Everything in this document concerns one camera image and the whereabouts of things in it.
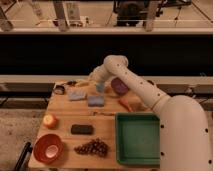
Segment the black background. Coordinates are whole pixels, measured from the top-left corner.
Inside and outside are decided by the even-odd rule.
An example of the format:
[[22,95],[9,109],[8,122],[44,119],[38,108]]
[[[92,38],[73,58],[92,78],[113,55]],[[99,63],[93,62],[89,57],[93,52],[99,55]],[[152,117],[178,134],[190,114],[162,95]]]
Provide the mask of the black background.
[[88,75],[110,54],[139,75],[213,75],[213,35],[0,35],[0,74]]

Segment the purple object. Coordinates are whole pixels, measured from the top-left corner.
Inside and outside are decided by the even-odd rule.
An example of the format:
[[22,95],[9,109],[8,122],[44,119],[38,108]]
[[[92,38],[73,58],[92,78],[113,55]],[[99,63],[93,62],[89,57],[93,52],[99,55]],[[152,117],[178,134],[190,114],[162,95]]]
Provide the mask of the purple object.
[[124,95],[129,91],[129,88],[117,77],[111,81],[111,87],[119,95]]
[[102,96],[88,96],[87,98],[88,106],[90,107],[103,107],[104,97]]

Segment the metal pole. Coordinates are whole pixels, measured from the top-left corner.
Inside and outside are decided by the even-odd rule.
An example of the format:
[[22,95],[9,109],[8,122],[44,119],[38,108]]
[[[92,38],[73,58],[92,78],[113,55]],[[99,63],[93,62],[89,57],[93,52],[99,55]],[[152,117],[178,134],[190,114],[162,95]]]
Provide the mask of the metal pole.
[[158,1],[151,0],[149,2],[147,21],[146,21],[146,24],[145,24],[145,30],[146,31],[152,31],[153,30],[157,8],[158,8]]
[[66,17],[64,14],[64,8],[63,8],[63,2],[56,0],[53,1],[53,5],[55,8],[55,13],[58,20],[58,27],[60,31],[67,31],[68,30],[68,24],[66,22]]

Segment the black tool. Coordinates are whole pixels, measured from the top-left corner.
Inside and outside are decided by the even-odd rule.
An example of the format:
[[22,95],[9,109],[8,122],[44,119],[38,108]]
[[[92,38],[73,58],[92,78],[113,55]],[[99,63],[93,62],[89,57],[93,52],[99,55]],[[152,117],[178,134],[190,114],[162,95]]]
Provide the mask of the black tool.
[[74,124],[71,127],[71,133],[72,134],[87,134],[91,135],[93,134],[93,126],[92,125],[78,125]]

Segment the orange bowl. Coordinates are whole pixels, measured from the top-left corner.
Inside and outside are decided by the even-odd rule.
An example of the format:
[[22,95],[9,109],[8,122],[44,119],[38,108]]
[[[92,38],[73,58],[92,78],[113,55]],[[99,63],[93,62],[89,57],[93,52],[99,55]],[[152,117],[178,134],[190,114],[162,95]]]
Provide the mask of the orange bowl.
[[34,145],[33,154],[37,161],[49,164],[60,156],[62,148],[63,144],[58,135],[46,134]]

